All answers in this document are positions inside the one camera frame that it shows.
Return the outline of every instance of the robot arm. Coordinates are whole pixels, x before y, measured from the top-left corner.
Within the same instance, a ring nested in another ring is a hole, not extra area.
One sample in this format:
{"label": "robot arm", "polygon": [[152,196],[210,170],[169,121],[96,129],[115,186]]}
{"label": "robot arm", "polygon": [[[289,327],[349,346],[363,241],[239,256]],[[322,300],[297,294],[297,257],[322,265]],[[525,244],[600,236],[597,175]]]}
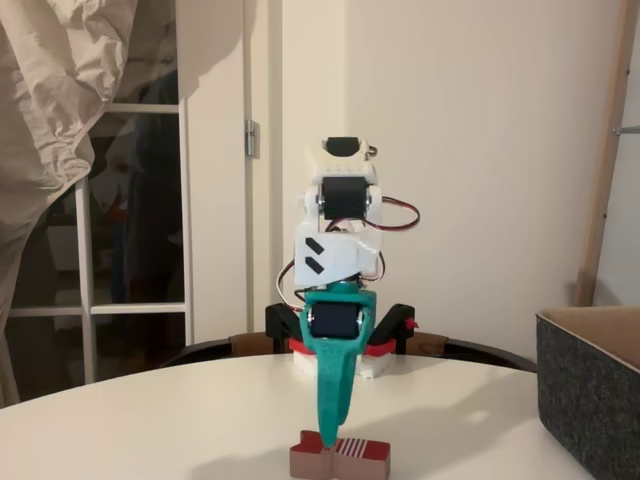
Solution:
{"label": "robot arm", "polygon": [[[356,360],[374,329],[376,294],[366,290],[366,282],[384,275],[382,231],[407,230],[420,221],[415,207],[382,196],[371,162],[376,153],[353,137],[329,138],[308,150],[312,180],[296,229],[295,258],[277,280],[285,304],[299,312],[304,345],[317,356],[318,421],[327,447],[347,418]],[[411,209],[416,219],[382,226],[384,202]],[[290,304],[282,293],[282,278],[293,265],[304,307]]]}

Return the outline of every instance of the red wire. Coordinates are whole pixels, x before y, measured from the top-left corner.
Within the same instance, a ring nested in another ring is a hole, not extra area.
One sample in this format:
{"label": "red wire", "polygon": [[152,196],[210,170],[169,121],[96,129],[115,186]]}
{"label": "red wire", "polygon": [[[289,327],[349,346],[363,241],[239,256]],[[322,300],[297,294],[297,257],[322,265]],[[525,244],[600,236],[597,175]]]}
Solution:
{"label": "red wire", "polygon": [[[408,208],[409,210],[411,210],[413,213],[416,214],[416,218],[409,223],[405,223],[404,225],[378,225],[377,223],[370,222],[369,220],[362,220],[362,221],[367,225],[369,225],[370,227],[375,228],[377,230],[382,230],[383,232],[404,232],[406,230],[412,229],[418,223],[420,223],[420,210],[418,210],[415,206],[411,205],[410,203],[403,202],[402,200],[398,200],[397,198],[393,198],[393,197],[382,197],[382,203],[389,203],[397,207]],[[348,220],[348,219],[339,218],[336,220],[332,220],[331,223],[329,223],[329,225],[327,226],[326,231],[328,232],[343,220]]]}

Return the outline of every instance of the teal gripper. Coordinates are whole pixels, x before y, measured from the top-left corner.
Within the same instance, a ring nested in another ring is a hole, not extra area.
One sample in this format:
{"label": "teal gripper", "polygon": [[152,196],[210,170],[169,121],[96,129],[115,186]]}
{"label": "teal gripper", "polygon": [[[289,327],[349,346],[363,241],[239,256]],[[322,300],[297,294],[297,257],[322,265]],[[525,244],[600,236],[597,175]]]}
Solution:
{"label": "teal gripper", "polygon": [[[311,336],[308,316],[317,302],[344,302],[361,305],[362,324],[357,338],[342,340]],[[356,361],[373,332],[376,318],[376,294],[360,290],[357,283],[333,283],[326,290],[305,294],[305,308],[300,313],[300,329],[307,348],[315,352],[318,361],[318,424],[325,447],[338,439],[338,428],[349,414]]]}

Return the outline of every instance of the black stripe marking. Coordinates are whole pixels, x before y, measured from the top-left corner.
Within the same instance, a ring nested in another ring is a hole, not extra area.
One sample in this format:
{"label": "black stripe marking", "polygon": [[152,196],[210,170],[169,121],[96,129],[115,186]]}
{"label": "black stripe marking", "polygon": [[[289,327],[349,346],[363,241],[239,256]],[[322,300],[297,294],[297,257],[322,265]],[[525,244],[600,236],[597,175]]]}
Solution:
{"label": "black stripe marking", "polygon": [[311,237],[307,237],[304,243],[306,243],[307,247],[313,250],[316,255],[320,255],[322,252],[324,252],[324,247]]}
{"label": "black stripe marking", "polygon": [[304,263],[306,263],[311,270],[316,272],[317,275],[320,275],[322,272],[324,272],[324,267],[311,257],[304,257]]}

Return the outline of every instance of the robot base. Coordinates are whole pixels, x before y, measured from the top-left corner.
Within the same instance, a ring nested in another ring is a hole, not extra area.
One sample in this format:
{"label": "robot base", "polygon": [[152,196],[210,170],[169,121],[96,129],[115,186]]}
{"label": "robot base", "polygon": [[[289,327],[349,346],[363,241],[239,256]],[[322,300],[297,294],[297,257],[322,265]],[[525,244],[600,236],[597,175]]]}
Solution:
{"label": "robot base", "polygon": [[388,480],[391,446],[358,438],[338,439],[322,445],[318,432],[303,430],[300,443],[289,451],[289,473],[307,480]]}
{"label": "robot base", "polygon": [[[387,353],[380,357],[359,355],[356,363],[356,375],[367,380],[379,377],[393,361],[393,354]],[[318,359],[315,355],[293,352],[293,364],[295,367],[310,377],[315,377],[318,372]]]}

